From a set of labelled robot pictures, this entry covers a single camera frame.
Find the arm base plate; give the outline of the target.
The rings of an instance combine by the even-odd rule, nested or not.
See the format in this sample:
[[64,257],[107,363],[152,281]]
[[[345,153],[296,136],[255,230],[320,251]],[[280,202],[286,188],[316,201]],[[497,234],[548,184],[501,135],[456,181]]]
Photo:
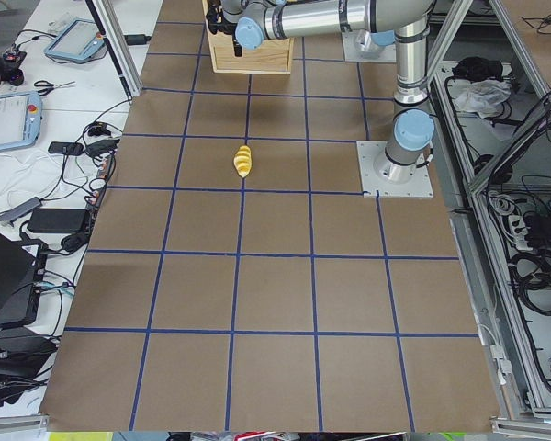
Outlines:
[[359,30],[342,34],[344,59],[347,62],[395,63],[395,34]]
[[425,157],[412,165],[397,165],[386,156],[385,141],[358,141],[357,159],[365,198],[433,198],[433,186]]

